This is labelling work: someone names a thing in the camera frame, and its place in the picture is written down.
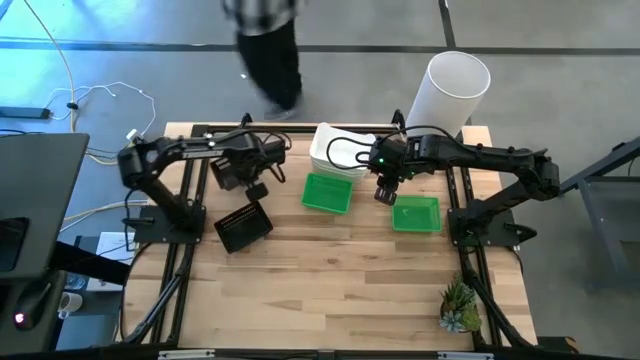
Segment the black computer mouse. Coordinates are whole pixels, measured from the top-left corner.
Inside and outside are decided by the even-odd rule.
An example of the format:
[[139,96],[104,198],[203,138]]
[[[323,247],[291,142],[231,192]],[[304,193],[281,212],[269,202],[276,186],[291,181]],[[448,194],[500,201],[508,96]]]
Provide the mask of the black computer mouse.
[[13,323],[18,330],[30,330],[41,320],[52,284],[38,280],[28,284],[18,296]]

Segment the black flat device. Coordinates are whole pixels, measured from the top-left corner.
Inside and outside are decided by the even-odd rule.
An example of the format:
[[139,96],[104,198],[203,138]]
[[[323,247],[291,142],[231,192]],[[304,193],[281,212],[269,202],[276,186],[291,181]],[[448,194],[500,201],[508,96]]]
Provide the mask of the black flat device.
[[15,268],[29,224],[27,217],[0,220],[0,272]]

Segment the white cylindrical bin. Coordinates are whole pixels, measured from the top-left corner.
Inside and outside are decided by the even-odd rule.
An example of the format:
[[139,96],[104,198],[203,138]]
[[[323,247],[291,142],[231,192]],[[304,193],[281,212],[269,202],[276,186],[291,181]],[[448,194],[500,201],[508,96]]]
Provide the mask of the white cylindrical bin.
[[409,136],[431,132],[436,126],[456,135],[476,110],[491,84],[487,66],[477,57],[459,51],[435,55],[406,117]]

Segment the potted succulent plant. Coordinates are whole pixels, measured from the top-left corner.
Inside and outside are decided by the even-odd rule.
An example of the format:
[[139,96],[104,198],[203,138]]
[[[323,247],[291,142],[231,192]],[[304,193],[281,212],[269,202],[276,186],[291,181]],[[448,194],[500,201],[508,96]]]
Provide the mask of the potted succulent plant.
[[451,333],[479,331],[482,326],[475,291],[456,274],[441,294],[439,324]]

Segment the grey-blue metal table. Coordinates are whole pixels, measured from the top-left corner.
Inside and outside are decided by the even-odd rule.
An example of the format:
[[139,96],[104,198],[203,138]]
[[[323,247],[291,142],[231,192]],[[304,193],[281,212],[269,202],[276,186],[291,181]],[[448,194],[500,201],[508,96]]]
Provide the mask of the grey-blue metal table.
[[640,165],[640,137],[616,145],[611,152],[564,180],[562,195],[577,190],[610,269],[598,288],[640,290],[640,265],[626,255],[626,244],[640,245],[640,175],[613,176],[622,167]]

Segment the person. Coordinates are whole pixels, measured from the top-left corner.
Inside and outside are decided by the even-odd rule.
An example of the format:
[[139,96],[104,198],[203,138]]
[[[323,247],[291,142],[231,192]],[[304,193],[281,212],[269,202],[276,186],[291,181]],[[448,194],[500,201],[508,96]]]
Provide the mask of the person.
[[237,50],[268,108],[267,119],[291,117],[302,98],[295,21],[308,0],[221,0]]

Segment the white paper sheet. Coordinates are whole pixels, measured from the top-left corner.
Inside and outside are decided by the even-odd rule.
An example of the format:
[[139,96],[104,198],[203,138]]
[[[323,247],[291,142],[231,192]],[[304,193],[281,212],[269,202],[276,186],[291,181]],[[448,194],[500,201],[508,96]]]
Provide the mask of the white paper sheet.
[[[96,252],[108,259],[131,265],[138,245],[133,241],[134,232],[102,232]],[[86,286],[88,292],[117,292],[123,286],[96,278],[89,278]]]

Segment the green slotted plastic basket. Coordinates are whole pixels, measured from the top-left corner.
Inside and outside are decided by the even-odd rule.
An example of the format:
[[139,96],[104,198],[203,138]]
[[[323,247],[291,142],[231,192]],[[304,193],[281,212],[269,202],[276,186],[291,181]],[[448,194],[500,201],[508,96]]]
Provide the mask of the green slotted plastic basket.
[[346,214],[350,207],[353,184],[309,173],[301,204],[312,209]]
[[396,232],[431,233],[442,230],[439,199],[398,196],[392,206],[392,229]]

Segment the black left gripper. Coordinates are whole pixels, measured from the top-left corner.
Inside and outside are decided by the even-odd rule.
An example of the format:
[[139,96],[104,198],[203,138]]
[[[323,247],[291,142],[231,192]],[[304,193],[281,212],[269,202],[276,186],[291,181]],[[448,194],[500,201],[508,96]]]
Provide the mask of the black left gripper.
[[[284,183],[286,176],[281,166],[286,160],[288,143],[280,135],[270,133],[262,139],[251,135],[252,146],[233,154],[232,170],[240,184],[254,184],[260,175],[268,170],[275,179]],[[248,186],[245,195],[250,202],[266,197],[269,191],[264,183]]]

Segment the black aluminium rig frame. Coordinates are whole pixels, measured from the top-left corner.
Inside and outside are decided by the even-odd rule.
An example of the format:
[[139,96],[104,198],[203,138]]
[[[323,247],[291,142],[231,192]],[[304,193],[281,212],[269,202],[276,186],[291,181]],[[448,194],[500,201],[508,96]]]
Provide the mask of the black aluminium rig frame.
[[447,232],[395,231],[371,175],[355,186],[343,215],[305,207],[315,126],[282,123],[279,130],[293,146],[285,182],[263,177],[272,231],[237,253],[226,252],[214,224],[246,204],[244,192],[220,189],[201,163],[163,172],[170,190],[202,198],[207,223],[157,339],[179,348],[471,349],[470,335],[449,333],[438,320],[460,265]]

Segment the dark grey desk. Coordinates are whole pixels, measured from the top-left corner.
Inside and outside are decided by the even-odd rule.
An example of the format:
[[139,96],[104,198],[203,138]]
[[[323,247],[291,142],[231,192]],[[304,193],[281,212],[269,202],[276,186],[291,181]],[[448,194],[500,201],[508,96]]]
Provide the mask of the dark grey desk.
[[[0,359],[51,347],[68,275],[55,266],[54,253],[67,247],[57,238],[88,142],[81,133],[0,138],[0,220],[30,220],[15,268],[0,272]],[[18,330],[13,323],[18,296],[38,280],[52,284],[43,316],[34,328]]]

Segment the black power strip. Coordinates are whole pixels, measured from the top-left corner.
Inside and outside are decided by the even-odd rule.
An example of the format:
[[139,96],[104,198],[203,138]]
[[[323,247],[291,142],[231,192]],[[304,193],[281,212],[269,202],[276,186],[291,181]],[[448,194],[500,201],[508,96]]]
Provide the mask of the black power strip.
[[0,106],[0,117],[17,119],[48,119],[51,110],[43,107]]

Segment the white mug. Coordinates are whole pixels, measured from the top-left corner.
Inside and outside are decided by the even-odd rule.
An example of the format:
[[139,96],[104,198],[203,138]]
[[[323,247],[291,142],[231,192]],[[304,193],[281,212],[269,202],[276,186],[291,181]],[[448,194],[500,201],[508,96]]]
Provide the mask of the white mug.
[[83,305],[83,297],[77,293],[63,292],[58,305],[58,318],[67,319]]

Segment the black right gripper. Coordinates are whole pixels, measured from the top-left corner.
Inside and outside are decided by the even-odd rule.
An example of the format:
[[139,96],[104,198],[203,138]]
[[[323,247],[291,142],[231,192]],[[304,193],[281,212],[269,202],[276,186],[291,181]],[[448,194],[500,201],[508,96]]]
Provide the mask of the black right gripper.
[[408,164],[405,142],[377,137],[370,148],[367,169],[378,175],[374,199],[394,205],[399,187],[398,179],[412,179],[420,173],[418,165]]

